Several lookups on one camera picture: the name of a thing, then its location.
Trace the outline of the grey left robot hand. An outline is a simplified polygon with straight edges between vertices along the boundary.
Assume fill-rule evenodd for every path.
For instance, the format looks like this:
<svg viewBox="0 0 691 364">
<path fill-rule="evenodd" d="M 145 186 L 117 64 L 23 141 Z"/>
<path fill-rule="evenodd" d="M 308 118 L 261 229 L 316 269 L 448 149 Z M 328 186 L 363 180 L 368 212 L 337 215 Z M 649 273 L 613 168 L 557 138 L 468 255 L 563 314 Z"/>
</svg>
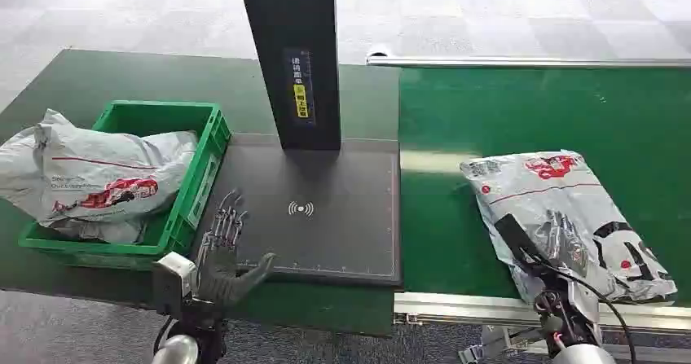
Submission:
<svg viewBox="0 0 691 364">
<path fill-rule="evenodd" d="M 240 302 L 264 282 L 274 267 L 276 254 L 265 253 L 248 272 L 237 274 L 237 249 L 247 212 L 240 212 L 242 194 L 234 189 L 226 194 L 203 234 L 197 253 L 196 296 L 226 309 Z"/>
</svg>

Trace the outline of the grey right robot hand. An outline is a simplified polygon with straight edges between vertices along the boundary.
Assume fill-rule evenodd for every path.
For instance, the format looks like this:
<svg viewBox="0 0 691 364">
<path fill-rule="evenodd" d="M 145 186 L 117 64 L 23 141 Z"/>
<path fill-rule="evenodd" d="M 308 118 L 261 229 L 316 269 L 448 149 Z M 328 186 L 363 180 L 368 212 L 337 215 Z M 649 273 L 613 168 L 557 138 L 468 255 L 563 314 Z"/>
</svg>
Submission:
<svg viewBox="0 0 691 364">
<path fill-rule="evenodd" d="M 589 251 L 568 216 L 548 209 L 542 221 L 521 223 L 508 213 L 494 228 L 524 274 L 559 292 L 588 321 L 599 320 L 599 299 L 586 286 Z"/>
</svg>

